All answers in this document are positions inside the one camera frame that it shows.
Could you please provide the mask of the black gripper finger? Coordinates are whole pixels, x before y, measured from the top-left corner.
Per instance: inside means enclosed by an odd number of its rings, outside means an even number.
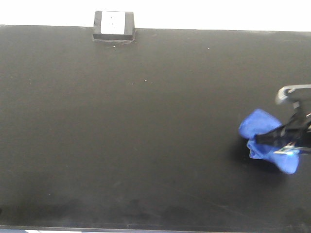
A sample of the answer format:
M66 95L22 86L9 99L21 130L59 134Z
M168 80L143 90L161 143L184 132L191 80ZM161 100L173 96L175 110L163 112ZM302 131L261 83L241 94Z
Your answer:
M280 126L267 133L255 135L257 144L265 144L269 146L285 146L292 140L286 134L286 127Z

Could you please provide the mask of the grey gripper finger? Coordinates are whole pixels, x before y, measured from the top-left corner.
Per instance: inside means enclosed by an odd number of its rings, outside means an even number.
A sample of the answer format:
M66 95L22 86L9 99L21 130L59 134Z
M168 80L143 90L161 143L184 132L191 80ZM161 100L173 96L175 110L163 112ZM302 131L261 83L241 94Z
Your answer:
M287 85L280 88L276 94L276 104L304 102L311 100L311 85Z

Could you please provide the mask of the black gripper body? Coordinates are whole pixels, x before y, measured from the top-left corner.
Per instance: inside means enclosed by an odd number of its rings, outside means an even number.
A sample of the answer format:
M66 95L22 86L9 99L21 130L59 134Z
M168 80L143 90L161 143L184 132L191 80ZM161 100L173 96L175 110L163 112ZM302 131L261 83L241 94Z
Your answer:
M293 103L294 115L289 121L289 132L292 137L289 146L299 153L311 152L311 110L302 100Z

